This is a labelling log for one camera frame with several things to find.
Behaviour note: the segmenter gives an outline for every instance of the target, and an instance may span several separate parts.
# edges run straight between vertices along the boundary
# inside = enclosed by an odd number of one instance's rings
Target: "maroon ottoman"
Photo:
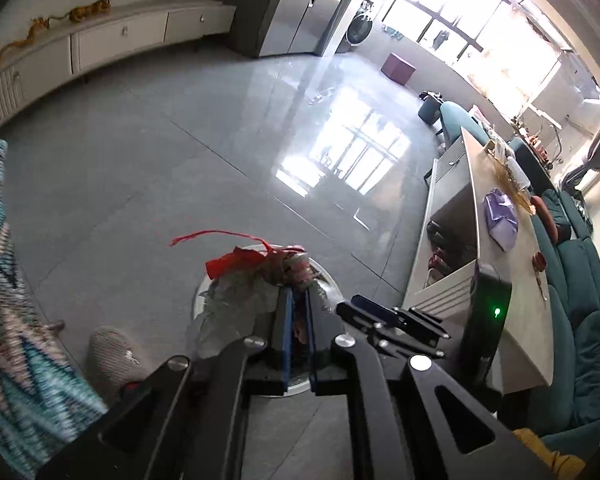
[[[407,81],[416,71],[414,66],[411,66],[401,57],[396,56],[393,52],[389,54],[389,57],[382,65],[380,72],[387,76],[392,81],[397,82],[400,85],[406,85]]]

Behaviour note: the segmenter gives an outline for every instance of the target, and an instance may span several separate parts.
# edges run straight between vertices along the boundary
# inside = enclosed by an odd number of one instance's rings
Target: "red plastic bag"
[[[275,248],[272,247],[266,240],[262,238],[258,238],[255,236],[251,236],[243,233],[234,233],[232,231],[222,231],[218,229],[209,229],[205,231],[199,231],[197,233],[192,233],[186,236],[180,236],[174,238],[171,241],[171,247],[179,244],[185,240],[193,240],[200,235],[206,235],[209,233],[221,233],[225,235],[233,235],[233,236],[241,236],[243,238],[249,238],[251,240],[255,240],[264,245],[267,250],[267,254],[262,254],[261,252],[255,251],[253,249],[243,249],[241,247],[236,247],[232,253],[225,254],[220,258],[216,258],[215,260],[209,260],[206,262],[206,273],[212,279],[215,280],[220,276],[226,274],[227,272],[234,270],[245,270],[245,269],[253,269],[254,267],[260,266],[265,263],[265,260],[282,260],[290,253],[304,253],[306,252],[301,246],[289,246],[284,248]]]

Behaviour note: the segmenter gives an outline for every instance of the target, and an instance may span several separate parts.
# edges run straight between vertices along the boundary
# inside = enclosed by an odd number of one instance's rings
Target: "purple package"
[[[491,238],[504,251],[510,251],[518,238],[518,215],[511,199],[494,188],[484,196],[484,218]]]

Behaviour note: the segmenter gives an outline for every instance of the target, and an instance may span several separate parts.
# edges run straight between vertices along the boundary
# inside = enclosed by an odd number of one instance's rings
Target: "window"
[[[554,44],[568,48],[536,6],[525,0],[522,7],[529,19],[508,0],[395,0],[383,22],[453,67],[512,118],[551,73],[559,53]]]
[[[383,23],[416,41],[449,65],[476,40],[503,0],[395,0]]]
[[[431,16],[424,10],[412,6],[406,0],[396,0],[385,17],[384,24],[398,30],[410,40],[418,41],[430,21]]]
[[[420,44],[449,65],[458,60],[462,50],[466,47],[465,40],[438,20],[431,23],[420,40]]]

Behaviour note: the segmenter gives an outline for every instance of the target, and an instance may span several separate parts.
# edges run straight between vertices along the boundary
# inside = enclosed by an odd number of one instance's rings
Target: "cable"
[[[555,130],[555,138],[558,139],[558,147],[560,148],[558,150],[558,154],[556,156],[554,156],[554,159],[551,161],[551,163],[553,164],[557,160],[557,158],[560,156],[560,154],[562,154],[562,141],[560,140],[560,135],[558,134],[558,128],[556,128],[555,124],[553,124],[553,123],[551,123],[551,126]]]

